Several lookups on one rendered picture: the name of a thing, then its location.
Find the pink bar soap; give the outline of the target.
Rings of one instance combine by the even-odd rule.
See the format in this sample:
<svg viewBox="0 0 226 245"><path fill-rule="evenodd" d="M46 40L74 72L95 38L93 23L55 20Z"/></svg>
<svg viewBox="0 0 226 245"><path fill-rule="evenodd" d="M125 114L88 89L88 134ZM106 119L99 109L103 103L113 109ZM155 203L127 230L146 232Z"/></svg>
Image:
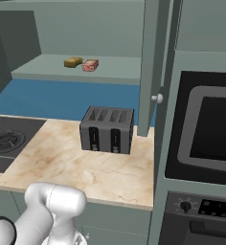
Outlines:
<svg viewBox="0 0 226 245"><path fill-rule="evenodd" d="M84 72L94 72L99 66L99 61L97 59L87 59L82 64L82 70Z"/></svg>

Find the grey-green cabinet door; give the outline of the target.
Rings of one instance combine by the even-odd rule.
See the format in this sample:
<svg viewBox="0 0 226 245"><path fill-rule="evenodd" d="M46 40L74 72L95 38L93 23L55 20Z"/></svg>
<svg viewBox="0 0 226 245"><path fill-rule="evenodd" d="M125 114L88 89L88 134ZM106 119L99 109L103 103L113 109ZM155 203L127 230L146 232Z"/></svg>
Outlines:
<svg viewBox="0 0 226 245"><path fill-rule="evenodd" d="M137 135L146 137L161 87L171 0L145 0Z"/></svg>

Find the yellow sponge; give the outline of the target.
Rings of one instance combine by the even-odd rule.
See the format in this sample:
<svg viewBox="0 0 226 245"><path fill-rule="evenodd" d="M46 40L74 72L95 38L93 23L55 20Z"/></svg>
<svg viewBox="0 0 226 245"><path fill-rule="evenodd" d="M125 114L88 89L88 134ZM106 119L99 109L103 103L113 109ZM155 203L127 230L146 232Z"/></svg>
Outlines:
<svg viewBox="0 0 226 245"><path fill-rule="evenodd" d="M64 66L69 68L76 68L83 62L82 57L70 57L64 60Z"/></svg>

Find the dark grey four-slot toaster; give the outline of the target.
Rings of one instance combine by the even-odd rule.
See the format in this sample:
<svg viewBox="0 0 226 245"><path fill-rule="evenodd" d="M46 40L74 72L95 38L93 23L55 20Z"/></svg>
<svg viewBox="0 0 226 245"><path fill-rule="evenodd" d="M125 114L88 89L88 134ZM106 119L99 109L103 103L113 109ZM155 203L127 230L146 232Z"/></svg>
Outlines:
<svg viewBox="0 0 226 245"><path fill-rule="evenodd" d="M133 109L90 106L79 125L81 148L129 154L133 126Z"/></svg>

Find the white round door knob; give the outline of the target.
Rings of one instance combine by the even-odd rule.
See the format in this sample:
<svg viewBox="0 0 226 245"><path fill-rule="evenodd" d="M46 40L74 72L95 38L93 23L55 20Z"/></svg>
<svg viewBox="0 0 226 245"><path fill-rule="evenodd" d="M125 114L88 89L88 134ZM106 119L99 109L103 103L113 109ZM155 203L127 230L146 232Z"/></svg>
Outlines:
<svg viewBox="0 0 226 245"><path fill-rule="evenodd" d="M157 96L152 96L151 99L157 103L161 103L164 97L162 94L158 94Z"/></svg>

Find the black microwave oven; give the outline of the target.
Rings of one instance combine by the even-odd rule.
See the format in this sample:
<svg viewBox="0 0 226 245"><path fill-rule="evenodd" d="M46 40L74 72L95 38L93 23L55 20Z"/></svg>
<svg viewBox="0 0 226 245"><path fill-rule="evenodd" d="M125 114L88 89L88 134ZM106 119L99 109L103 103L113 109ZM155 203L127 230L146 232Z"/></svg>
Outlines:
<svg viewBox="0 0 226 245"><path fill-rule="evenodd" d="M165 176L226 185L226 73L181 73Z"/></svg>

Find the grey-green base cupboard run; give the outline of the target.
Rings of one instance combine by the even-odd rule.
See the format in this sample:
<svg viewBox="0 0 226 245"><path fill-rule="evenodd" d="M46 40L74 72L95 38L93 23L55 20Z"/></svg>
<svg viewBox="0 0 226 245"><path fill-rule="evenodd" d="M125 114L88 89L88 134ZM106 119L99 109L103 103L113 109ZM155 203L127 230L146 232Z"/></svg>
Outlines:
<svg viewBox="0 0 226 245"><path fill-rule="evenodd" d="M26 210L24 194L0 190L0 215L16 221ZM75 218L88 245L147 245L150 211L87 203Z"/></svg>

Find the black hob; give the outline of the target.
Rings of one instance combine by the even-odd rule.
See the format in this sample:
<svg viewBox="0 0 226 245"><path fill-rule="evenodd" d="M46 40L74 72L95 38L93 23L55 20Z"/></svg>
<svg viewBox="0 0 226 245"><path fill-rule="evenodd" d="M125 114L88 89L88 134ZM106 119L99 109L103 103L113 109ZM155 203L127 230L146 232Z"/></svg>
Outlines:
<svg viewBox="0 0 226 245"><path fill-rule="evenodd" d="M0 117L0 173L21 153L44 120Z"/></svg>

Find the grey-green open wall cabinet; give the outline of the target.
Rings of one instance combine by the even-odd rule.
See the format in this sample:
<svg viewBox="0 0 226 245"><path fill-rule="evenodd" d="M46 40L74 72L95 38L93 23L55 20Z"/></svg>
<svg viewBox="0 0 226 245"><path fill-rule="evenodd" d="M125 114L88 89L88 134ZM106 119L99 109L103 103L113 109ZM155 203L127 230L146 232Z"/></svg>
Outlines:
<svg viewBox="0 0 226 245"><path fill-rule="evenodd" d="M143 25L144 0L0 1L0 93L13 78L138 85Z"/></svg>

